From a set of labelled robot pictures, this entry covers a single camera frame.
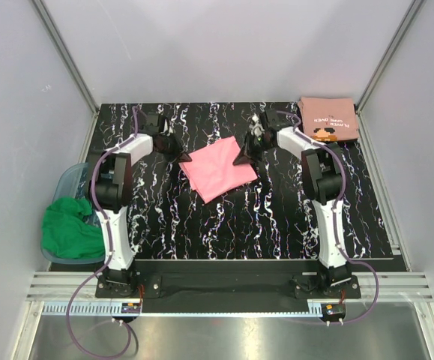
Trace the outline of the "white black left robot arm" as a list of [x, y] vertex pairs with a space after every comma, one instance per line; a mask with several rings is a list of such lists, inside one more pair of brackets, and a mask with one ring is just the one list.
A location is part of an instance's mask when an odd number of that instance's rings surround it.
[[133, 266], [127, 231], [127, 208], [133, 193], [133, 165], [157, 152], [171, 162], [192, 159], [173, 134], [133, 134], [125, 141], [92, 155], [87, 178], [87, 197], [94, 207], [103, 232], [104, 265], [100, 270], [105, 285], [124, 297], [139, 286]]

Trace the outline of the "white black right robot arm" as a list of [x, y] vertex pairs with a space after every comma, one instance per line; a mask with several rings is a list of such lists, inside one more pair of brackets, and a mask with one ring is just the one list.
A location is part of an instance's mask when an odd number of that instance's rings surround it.
[[349, 256], [343, 234], [343, 195], [346, 174], [337, 144], [325, 145], [295, 127], [248, 130], [233, 164], [254, 164], [262, 153], [279, 147], [301, 160], [303, 191], [312, 201], [319, 231], [319, 269], [316, 286], [326, 297], [334, 297], [351, 280]]

